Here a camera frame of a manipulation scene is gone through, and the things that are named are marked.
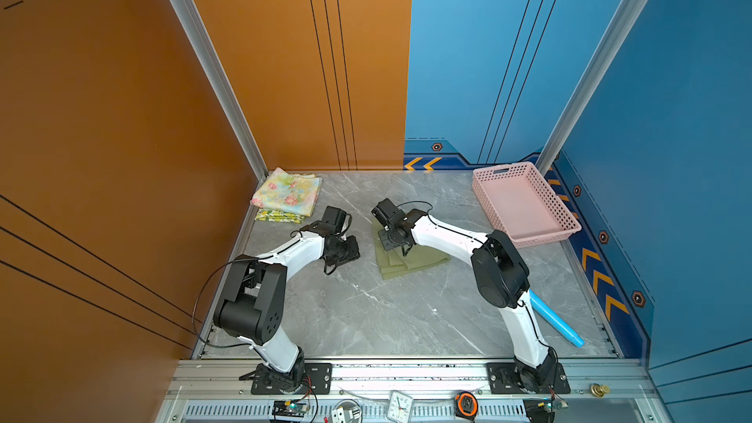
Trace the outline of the olive green skirt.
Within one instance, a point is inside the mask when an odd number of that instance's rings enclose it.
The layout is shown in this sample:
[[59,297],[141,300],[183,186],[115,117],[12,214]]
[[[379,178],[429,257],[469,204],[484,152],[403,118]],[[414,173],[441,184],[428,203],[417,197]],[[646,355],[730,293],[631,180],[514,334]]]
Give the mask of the olive green skirt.
[[435,266],[440,266],[450,260],[448,254],[437,249],[423,246],[414,246],[407,252],[407,254],[403,252],[403,248],[401,247],[387,250],[379,235],[383,230],[383,227],[374,221],[371,230],[374,241],[376,264],[378,265],[380,274],[384,280],[394,279],[417,271],[434,268]]

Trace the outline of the pastel floral skirt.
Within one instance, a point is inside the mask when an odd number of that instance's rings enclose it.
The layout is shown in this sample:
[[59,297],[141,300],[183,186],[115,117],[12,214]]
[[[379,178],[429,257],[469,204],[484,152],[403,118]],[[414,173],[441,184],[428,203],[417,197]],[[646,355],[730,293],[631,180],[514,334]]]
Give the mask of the pastel floral skirt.
[[315,211],[322,178],[314,174],[290,174],[276,168],[252,197],[260,210],[310,217]]

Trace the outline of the lemon print skirt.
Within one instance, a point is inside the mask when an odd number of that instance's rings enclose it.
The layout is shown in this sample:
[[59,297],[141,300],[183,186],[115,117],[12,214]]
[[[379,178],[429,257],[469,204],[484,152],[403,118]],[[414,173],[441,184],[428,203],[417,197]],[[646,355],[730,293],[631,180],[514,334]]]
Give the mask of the lemon print skirt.
[[287,211],[278,211],[270,209],[259,209],[255,221],[280,222],[302,224],[307,217],[297,213],[287,213]]

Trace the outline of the pink plastic basket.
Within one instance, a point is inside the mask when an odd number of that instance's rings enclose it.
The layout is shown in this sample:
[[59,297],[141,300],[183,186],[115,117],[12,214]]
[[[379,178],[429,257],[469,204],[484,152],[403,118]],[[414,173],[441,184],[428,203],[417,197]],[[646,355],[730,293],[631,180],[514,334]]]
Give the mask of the pink plastic basket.
[[534,164],[477,168],[472,189],[491,226],[517,248],[562,242],[582,226]]

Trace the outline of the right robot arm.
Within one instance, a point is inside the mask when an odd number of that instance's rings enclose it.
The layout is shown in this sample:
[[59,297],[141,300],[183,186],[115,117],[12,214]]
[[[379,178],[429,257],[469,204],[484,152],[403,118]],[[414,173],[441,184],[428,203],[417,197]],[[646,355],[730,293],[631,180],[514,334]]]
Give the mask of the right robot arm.
[[535,317],[530,270],[506,233],[462,229],[419,209],[406,213],[389,199],[371,213],[383,227],[388,250],[429,247],[471,266],[479,294],[499,310],[512,340],[516,387],[529,394],[555,392],[558,354]]

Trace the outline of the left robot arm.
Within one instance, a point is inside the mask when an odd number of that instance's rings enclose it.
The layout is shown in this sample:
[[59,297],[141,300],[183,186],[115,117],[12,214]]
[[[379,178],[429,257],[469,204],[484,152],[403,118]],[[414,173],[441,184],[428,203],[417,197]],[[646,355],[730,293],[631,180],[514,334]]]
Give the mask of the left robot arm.
[[229,262],[213,324],[262,359],[251,378],[263,388],[287,394],[305,385],[305,354],[282,329],[287,280],[319,260],[327,275],[357,260],[358,241],[347,233],[351,223],[351,215],[328,207],[322,219],[301,227],[280,247]]

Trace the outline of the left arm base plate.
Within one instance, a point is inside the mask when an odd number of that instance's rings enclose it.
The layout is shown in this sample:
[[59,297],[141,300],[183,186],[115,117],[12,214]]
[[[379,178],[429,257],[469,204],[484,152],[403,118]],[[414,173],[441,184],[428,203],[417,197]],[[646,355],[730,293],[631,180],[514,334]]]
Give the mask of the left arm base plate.
[[330,362],[304,362],[296,364],[287,373],[281,373],[265,364],[254,372],[251,388],[253,395],[281,396],[305,394],[313,390],[318,396],[328,395],[332,383],[333,365]]

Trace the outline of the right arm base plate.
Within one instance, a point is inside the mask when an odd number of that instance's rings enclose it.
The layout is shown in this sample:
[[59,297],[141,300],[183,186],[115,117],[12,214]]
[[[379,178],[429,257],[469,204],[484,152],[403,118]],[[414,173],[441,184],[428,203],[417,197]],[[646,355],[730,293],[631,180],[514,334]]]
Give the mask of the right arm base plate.
[[[493,395],[524,395],[531,393],[524,390],[518,382],[513,362],[489,362],[486,371],[491,393]],[[556,364],[552,373],[553,391],[557,395],[569,395],[571,387],[568,376],[561,363]]]

